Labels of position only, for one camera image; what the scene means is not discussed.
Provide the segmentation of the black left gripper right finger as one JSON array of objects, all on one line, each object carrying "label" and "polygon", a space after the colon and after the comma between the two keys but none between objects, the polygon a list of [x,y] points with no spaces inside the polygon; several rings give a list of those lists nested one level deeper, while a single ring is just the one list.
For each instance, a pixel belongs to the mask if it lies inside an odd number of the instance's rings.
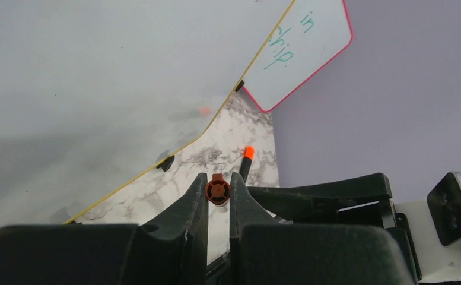
[{"label": "black left gripper right finger", "polygon": [[384,228],[276,219],[231,177],[230,255],[234,284],[416,284]]}]

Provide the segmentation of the black orange highlighter marker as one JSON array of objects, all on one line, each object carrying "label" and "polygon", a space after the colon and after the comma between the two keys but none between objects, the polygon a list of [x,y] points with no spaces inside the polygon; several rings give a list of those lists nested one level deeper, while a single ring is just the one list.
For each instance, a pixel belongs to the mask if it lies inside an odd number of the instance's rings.
[{"label": "black orange highlighter marker", "polygon": [[244,149],[243,159],[239,169],[239,174],[244,181],[247,181],[254,155],[255,149],[252,146],[249,145]]}]

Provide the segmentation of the yellow framed whiteboard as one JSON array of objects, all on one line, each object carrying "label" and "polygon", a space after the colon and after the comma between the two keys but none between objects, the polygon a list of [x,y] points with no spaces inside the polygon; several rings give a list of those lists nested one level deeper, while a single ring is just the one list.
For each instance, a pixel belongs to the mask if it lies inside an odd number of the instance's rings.
[{"label": "yellow framed whiteboard", "polygon": [[200,137],[293,1],[0,1],[0,227],[61,224]]}]

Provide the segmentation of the pink framed whiteboard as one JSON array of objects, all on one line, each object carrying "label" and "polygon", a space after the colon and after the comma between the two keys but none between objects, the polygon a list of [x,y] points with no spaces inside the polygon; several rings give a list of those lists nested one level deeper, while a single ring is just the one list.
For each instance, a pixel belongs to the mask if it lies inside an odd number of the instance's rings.
[{"label": "pink framed whiteboard", "polygon": [[295,1],[243,77],[243,90],[270,112],[343,52],[353,33],[344,0]]}]

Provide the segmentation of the white brown whiteboard marker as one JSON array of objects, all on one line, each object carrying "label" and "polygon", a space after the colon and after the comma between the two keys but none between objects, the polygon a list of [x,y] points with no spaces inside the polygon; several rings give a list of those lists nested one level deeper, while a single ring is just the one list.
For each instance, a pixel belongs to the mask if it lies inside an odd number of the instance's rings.
[{"label": "white brown whiteboard marker", "polygon": [[217,207],[228,203],[231,194],[231,185],[224,179],[222,173],[214,173],[205,187],[206,199]]}]

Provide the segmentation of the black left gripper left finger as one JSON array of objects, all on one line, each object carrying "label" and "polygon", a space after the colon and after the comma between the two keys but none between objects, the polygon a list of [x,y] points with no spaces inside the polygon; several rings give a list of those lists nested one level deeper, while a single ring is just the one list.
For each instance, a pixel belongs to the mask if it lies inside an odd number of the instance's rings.
[{"label": "black left gripper left finger", "polygon": [[207,175],[143,225],[0,228],[0,284],[205,284]]}]

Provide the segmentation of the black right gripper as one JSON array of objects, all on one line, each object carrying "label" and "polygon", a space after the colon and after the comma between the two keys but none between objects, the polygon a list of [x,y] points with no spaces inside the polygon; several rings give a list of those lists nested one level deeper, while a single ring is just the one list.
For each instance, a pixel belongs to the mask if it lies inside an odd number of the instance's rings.
[{"label": "black right gripper", "polygon": [[352,224],[386,229],[397,241],[415,281],[422,279],[406,215],[392,202],[382,173],[291,188],[251,186],[251,196],[276,219],[300,224]]}]

